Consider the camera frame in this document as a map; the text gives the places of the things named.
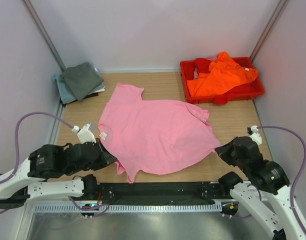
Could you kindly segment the pink t-shirt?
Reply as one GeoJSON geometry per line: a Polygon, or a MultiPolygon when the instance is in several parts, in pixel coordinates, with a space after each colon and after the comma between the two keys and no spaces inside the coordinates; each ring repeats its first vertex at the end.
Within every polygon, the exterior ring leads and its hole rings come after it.
{"type": "Polygon", "coordinates": [[[138,172],[167,175],[220,146],[209,111],[177,100],[144,100],[143,88],[117,84],[100,117],[99,138],[133,183],[138,172]]]}

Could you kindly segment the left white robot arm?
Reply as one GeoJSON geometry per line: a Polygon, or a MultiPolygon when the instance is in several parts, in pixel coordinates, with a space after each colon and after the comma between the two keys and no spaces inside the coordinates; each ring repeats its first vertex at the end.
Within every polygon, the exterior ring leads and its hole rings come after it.
{"type": "Polygon", "coordinates": [[[80,171],[97,171],[117,161],[101,142],[46,144],[24,160],[16,172],[0,174],[0,210],[22,207],[26,201],[51,198],[93,200],[99,188],[94,175],[49,182],[80,171]]]}

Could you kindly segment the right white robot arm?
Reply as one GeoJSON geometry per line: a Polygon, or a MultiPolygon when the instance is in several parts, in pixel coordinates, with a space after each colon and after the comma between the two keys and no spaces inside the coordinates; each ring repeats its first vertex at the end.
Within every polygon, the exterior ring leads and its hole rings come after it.
{"type": "Polygon", "coordinates": [[[235,137],[215,148],[215,152],[228,165],[238,167],[262,192],[271,208],[256,197],[234,172],[218,180],[218,192],[222,197],[232,197],[244,206],[271,239],[306,240],[306,220],[291,194],[292,185],[279,164],[263,158],[259,150],[261,143],[260,134],[253,133],[235,137]]]}

